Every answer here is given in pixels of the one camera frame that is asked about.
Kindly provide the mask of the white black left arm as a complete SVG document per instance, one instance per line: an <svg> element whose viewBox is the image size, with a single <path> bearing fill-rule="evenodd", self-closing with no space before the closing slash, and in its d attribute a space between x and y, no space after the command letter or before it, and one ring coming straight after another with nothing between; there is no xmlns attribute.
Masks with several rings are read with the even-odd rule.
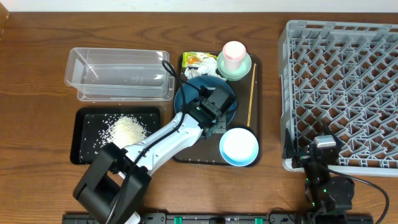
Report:
<svg viewBox="0 0 398 224"><path fill-rule="evenodd" d="M213 134L233 100L199 98L148 138L122 149L106 145L73 190L73 197L99 223L139 223L137 213L152 174L180 151Z"/></svg>

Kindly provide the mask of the white rice pile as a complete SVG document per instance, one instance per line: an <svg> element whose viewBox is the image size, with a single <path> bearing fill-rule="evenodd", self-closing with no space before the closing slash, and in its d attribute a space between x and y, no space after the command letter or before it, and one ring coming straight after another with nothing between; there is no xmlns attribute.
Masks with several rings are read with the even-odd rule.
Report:
<svg viewBox="0 0 398 224"><path fill-rule="evenodd" d="M122 149L144 140L156 131L157 115L89 114L85 116L81 136L81 157L95 156L109 143Z"/></svg>

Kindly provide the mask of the white tissue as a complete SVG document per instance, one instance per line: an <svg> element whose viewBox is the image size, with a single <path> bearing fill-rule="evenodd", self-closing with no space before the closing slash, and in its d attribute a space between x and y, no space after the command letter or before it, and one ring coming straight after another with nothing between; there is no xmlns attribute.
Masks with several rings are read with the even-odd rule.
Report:
<svg viewBox="0 0 398 224"><path fill-rule="evenodd" d="M199 61L198 63L189 65L185 69L184 75L186 76L187 79L205 76L205 75L219 77L216 70L217 70L216 60L213 57L208 57L203 59L202 61Z"/></svg>

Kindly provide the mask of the dark blue plate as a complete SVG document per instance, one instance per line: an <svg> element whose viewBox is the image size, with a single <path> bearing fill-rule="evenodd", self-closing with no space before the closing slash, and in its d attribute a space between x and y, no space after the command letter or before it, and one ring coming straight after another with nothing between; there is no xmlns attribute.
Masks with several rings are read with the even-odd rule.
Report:
<svg viewBox="0 0 398 224"><path fill-rule="evenodd" d="M200 77L191 78L187 82L197 88L200 88L201 86L205 86L208 88L216 88L219 85L219 86L222 86L225 90L227 90L230 93L232 93L233 95L235 95L233 89L224 80L222 80L218 77L200 76ZM183 86L183 89L185 92L185 97L186 97L187 103L191 102L192 100L194 100L196 97L199 96L199 92L196 89L194 89L193 87L187 85L186 83L184 83L182 86ZM182 105L183 105L182 93L180 90L178 90L175 95L175 98L174 98L175 113L178 113L180 111L180 108ZM229 107L228 111L230 111L230 114L226 115L226 124L227 125L229 125L232 122L232 120L235 116L235 113L236 113L236 109L237 109L237 102L233 103Z"/></svg>

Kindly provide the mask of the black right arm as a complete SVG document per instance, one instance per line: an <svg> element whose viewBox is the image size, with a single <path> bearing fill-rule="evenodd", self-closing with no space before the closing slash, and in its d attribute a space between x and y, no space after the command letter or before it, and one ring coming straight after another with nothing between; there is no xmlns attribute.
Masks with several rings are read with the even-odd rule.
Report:
<svg viewBox="0 0 398 224"><path fill-rule="evenodd" d="M323 134L302 150L285 130L283 158L291 159L293 168L303 168L307 179L306 196L313 206L303 218L308 223L346 223L345 211L352 209L354 182L340 175L332 177L328 169L342 147L342 141L327 125L323 126Z"/></svg>

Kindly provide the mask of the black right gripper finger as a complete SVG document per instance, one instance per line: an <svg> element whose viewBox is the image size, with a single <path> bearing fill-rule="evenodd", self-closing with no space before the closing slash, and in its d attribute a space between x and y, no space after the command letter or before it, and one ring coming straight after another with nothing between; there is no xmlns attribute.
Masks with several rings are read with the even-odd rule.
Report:
<svg viewBox="0 0 398 224"><path fill-rule="evenodd" d="M286 128L282 158L283 159L291 159L294 157L294 155L295 155L294 141L290 137L289 129Z"/></svg>
<svg viewBox="0 0 398 224"><path fill-rule="evenodd" d="M334 132L329 128L329 125L326 123L323 123L323 135L333 138L336 146L343 146L343 142L334 134Z"/></svg>

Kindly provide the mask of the green yellow snack wrapper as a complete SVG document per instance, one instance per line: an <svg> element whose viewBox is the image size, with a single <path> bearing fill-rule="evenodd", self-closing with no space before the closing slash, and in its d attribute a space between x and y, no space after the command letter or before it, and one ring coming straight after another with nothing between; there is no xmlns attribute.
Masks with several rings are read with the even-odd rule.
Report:
<svg viewBox="0 0 398 224"><path fill-rule="evenodd" d="M216 61L217 56L208 52L184 52L182 54L182 67L198 68L203 62Z"/></svg>

